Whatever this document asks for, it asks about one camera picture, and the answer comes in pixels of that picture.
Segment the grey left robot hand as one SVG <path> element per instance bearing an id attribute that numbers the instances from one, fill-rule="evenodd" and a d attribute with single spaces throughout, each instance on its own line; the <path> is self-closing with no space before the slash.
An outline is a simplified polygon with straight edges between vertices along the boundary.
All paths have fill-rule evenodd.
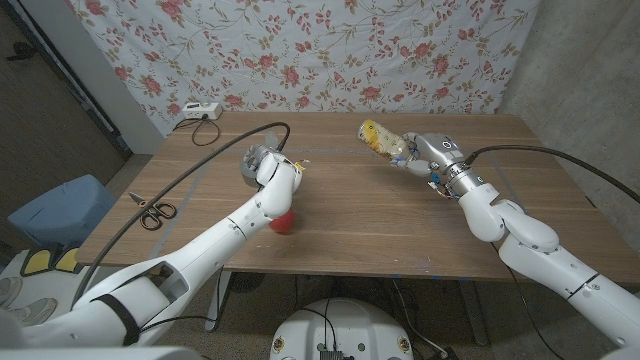
<path id="1" fill-rule="evenodd" d="M 244 164 L 249 171 L 257 171 L 262 161 L 277 150 L 267 145 L 252 145 L 244 155 Z"/>

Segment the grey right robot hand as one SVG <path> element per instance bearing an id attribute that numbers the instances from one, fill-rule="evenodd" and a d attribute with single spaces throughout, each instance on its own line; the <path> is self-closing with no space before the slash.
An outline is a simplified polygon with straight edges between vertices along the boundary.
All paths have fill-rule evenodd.
<path id="1" fill-rule="evenodd" d="M 402 136 L 409 152 L 390 162 L 390 165 L 416 175 L 428 177 L 439 173 L 455 177 L 467 170 L 465 157 L 448 135 L 436 133 L 405 133 Z"/>

